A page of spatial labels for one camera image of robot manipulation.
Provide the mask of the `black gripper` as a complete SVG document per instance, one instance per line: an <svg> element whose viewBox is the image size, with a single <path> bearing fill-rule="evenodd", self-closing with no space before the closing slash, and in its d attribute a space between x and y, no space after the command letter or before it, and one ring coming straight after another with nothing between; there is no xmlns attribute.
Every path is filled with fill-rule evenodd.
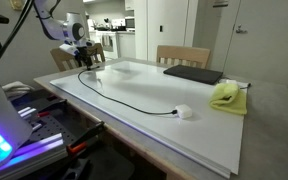
<svg viewBox="0 0 288 180"><path fill-rule="evenodd" d="M87 70L94 69L93 62L91 61L91 58L88 55L87 47L78 47L77 60L79 62L84 62L85 64L87 64Z"/></svg>

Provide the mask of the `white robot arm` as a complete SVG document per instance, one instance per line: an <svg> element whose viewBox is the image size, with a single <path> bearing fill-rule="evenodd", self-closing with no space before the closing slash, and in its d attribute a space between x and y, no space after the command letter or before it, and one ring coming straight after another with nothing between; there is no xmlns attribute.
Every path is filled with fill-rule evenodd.
<svg viewBox="0 0 288 180"><path fill-rule="evenodd" d="M79 13L67 12L65 20L56 20L52 16L54 8L46 9L47 0L34 0L33 6L37 13L44 34L51 40L61 40L59 49L72 55L79 66L86 65L88 70L93 65L87 55L87 48L95 45L86 37L84 21Z"/></svg>

